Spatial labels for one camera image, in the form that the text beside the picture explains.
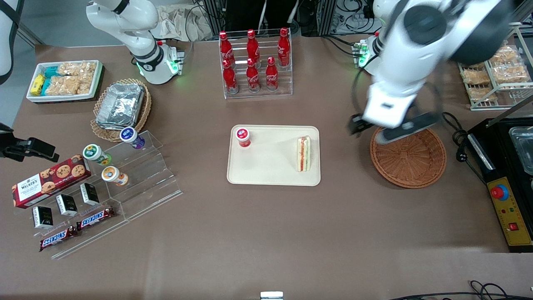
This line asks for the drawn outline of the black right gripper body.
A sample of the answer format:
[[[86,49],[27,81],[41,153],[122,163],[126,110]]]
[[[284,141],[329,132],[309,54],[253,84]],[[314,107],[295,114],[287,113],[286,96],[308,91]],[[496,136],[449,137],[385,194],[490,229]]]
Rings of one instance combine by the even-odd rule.
[[[3,123],[0,124],[0,157],[17,161],[16,157],[7,153],[8,148],[12,145],[16,145],[17,142],[13,131],[14,130],[8,125]]]

